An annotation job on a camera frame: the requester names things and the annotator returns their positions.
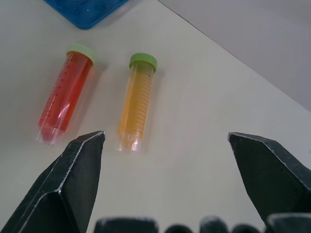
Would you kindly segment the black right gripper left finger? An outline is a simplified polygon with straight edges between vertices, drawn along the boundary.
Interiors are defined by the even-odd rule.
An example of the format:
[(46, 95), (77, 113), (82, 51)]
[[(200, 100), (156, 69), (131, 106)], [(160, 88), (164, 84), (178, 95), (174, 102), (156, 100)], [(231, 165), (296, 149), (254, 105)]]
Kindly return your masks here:
[(105, 133), (69, 142), (36, 179), (1, 232), (85, 233), (94, 207)]

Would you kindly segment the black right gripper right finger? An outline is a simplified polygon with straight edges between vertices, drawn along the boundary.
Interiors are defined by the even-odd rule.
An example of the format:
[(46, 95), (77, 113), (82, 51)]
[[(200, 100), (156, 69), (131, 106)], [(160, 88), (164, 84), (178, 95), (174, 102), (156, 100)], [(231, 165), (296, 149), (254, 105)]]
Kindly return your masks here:
[(230, 132), (246, 192), (266, 223), (271, 214), (311, 211), (311, 170), (277, 141)]

